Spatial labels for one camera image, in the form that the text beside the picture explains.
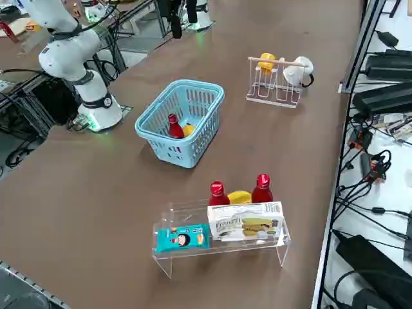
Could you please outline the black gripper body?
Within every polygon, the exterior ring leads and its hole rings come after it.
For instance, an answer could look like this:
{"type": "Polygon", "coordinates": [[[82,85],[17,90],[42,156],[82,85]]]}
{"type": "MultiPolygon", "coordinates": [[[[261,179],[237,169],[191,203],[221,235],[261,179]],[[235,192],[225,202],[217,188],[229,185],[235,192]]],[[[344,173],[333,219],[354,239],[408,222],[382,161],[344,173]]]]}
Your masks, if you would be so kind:
{"type": "Polygon", "coordinates": [[[169,19],[174,15],[178,15],[184,3],[184,0],[159,0],[160,16],[169,19]]]}

